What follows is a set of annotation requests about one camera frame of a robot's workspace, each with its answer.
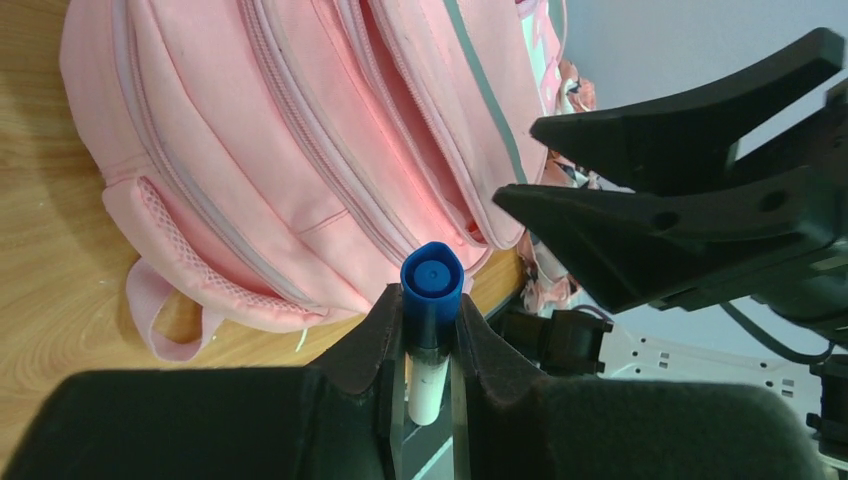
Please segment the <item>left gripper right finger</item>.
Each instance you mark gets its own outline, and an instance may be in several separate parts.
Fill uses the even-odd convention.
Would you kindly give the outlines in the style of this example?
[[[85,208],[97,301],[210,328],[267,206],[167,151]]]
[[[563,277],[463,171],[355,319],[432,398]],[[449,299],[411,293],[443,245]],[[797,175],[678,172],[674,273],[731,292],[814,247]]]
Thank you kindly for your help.
[[[821,479],[797,417],[748,385],[554,377],[461,301],[452,353],[458,479]]]

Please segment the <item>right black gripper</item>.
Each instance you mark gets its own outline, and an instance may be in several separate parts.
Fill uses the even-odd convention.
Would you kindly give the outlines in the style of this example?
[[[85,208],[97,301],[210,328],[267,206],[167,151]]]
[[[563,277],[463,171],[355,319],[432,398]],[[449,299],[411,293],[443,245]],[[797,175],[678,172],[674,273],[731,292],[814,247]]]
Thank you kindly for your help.
[[[816,332],[847,329],[847,89],[738,161],[738,141],[843,68],[818,27],[706,85],[543,117],[534,139],[622,193],[509,185],[497,205],[605,309],[694,311],[752,297]]]

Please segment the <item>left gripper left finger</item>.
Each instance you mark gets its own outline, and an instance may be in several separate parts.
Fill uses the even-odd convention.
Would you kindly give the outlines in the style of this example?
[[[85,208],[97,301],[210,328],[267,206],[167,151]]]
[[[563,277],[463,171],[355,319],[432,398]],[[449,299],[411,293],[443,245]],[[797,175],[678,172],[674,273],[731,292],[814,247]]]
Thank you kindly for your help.
[[[47,398],[8,479],[398,479],[401,288],[302,367],[88,371]]]

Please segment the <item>pink patterned cloth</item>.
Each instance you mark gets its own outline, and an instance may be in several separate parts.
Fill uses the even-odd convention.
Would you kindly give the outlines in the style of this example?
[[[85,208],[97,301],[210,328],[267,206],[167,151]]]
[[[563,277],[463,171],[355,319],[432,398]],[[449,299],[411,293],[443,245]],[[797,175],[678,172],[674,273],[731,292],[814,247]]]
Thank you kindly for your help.
[[[559,76],[562,84],[557,94],[558,114],[582,113],[596,108],[594,84],[582,77],[571,61],[562,60]],[[596,189],[598,175],[550,151],[542,183],[557,187]],[[569,309],[579,297],[581,287],[541,240],[530,232],[525,233],[517,245],[517,253],[527,276],[521,293],[524,309],[542,317],[550,317],[555,310]]]

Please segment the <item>pink school backpack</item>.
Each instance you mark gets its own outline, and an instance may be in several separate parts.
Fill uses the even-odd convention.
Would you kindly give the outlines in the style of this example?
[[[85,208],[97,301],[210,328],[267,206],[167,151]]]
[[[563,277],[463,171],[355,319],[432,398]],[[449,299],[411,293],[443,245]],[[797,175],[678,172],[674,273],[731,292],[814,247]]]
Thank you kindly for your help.
[[[293,332],[368,311],[446,244],[469,277],[523,228],[558,107],[562,1],[73,1],[60,70],[139,253],[132,319],[184,362],[224,320]]]

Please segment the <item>blue white marker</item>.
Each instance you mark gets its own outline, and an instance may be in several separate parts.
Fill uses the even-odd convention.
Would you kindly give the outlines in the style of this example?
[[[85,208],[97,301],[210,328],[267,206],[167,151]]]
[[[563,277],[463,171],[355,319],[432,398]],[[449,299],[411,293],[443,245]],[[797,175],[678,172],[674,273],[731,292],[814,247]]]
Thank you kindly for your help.
[[[459,259],[441,242],[418,248],[401,267],[402,320],[411,361],[407,411],[419,426],[433,424],[440,415],[464,280]]]

